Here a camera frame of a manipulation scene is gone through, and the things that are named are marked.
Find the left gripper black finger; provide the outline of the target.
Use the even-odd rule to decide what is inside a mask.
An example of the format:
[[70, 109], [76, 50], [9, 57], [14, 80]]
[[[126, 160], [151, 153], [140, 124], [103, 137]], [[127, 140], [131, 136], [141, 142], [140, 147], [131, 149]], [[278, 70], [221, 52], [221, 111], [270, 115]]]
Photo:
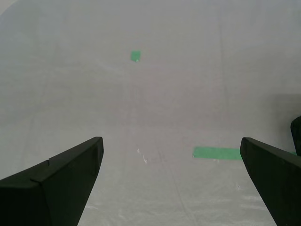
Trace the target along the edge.
[[301, 224], [301, 158], [250, 137], [240, 155], [259, 195], [278, 226]]
[[2, 226], [76, 226], [97, 179], [103, 139], [94, 137], [0, 181]]

